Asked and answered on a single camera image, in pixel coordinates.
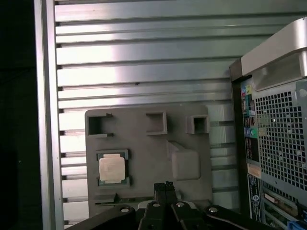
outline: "colored port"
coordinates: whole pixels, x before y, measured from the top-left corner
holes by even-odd
[[[306,230],[307,226],[304,222],[299,221],[289,221],[287,224],[287,228],[291,230]]]
[[[256,131],[255,131],[254,129],[251,129],[251,130],[250,130],[250,134],[251,134],[252,136],[254,136],[254,135],[256,135]]]

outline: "label sticker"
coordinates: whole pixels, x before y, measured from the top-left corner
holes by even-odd
[[[255,115],[255,102],[252,99],[252,87],[250,85],[241,87],[241,106],[245,116]]]
[[[248,164],[248,173],[261,179],[261,168],[259,166]]]
[[[259,179],[248,174],[250,217],[261,222],[261,202]]]

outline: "screw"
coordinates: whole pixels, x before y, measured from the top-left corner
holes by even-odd
[[[177,203],[176,205],[177,205],[177,207],[183,207],[183,206],[184,206],[184,203],[179,202],[179,203]]]
[[[122,210],[120,210],[121,212],[129,212],[129,209],[127,208],[123,208]]]
[[[211,212],[211,213],[217,213],[217,208],[211,207],[211,208],[209,209],[209,212]]]

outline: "ridged metal wall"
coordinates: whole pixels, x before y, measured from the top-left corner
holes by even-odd
[[[299,4],[290,0],[283,4],[277,0],[85,2],[56,1],[55,6],[66,227],[88,217],[84,113],[110,106],[206,104],[212,126],[213,202],[238,209],[228,66],[304,16]]]

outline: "square slot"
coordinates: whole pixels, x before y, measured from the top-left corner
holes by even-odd
[[[149,112],[147,116],[147,135],[167,134],[166,112]]]
[[[207,115],[195,115],[187,117],[187,133],[209,133],[210,123]]]
[[[103,116],[89,116],[87,133],[95,137],[111,137],[112,129],[112,114],[105,114]]]

